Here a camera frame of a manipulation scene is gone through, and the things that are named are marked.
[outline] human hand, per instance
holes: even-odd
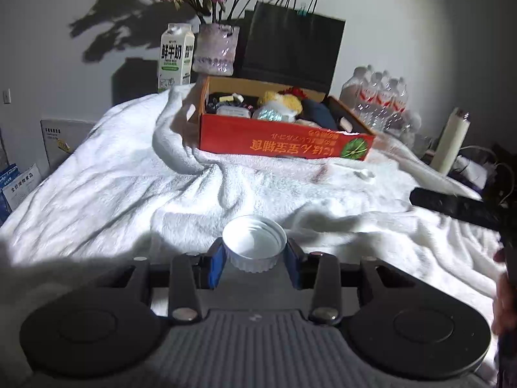
[[[504,262],[504,260],[504,251],[497,251],[494,255],[494,261]],[[492,323],[492,332],[495,335],[501,335],[517,326],[517,312],[514,305],[515,289],[508,280],[508,274],[503,273],[497,281],[497,293],[493,303],[494,322]]]

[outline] metal screw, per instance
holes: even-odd
[[[190,308],[177,308],[172,311],[172,317],[177,321],[189,322],[197,318],[197,312]]]
[[[313,310],[311,315],[324,321],[333,321],[338,317],[339,313],[334,308],[322,306]]]

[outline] green leaf graphic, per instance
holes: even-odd
[[[362,158],[367,151],[368,143],[366,140],[364,138],[354,138],[353,140],[350,140],[345,147],[343,147],[341,157],[357,160]]]

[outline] gray ribbed panel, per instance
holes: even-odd
[[[413,382],[359,359],[335,328],[315,326],[297,311],[210,312],[199,324],[175,327],[145,362],[88,381],[35,375],[27,388],[481,388],[470,375]]]

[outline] black circular disc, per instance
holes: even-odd
[[[348,333],[372,366],[416,380],[474,371],[491,339],[479,312],[444,293],[413,289],[374,298],[351,317]]]
[[[120,290],[95,287],[33,312],[22,324],[20,344],[34,367],[92,378],[144,359],[161,334],[161,321],[148,306]]]

